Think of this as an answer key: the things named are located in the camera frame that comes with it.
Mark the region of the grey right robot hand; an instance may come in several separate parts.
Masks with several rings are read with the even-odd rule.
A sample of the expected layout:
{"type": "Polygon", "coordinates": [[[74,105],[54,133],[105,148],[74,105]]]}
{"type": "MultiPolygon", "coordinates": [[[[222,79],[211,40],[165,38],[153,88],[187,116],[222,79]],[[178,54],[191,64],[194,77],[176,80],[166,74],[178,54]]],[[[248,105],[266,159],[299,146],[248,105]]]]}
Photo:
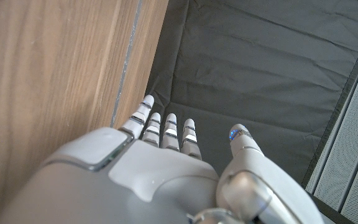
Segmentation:
{"type": "Polygon", "coordinates": [[[205,162],[195,123],[182,133],[146,96],[119,128],[63,145],[4,209],[0,223],[322,223],[307,192],[245,126],[229,133],[222,174],[205,162]]]}

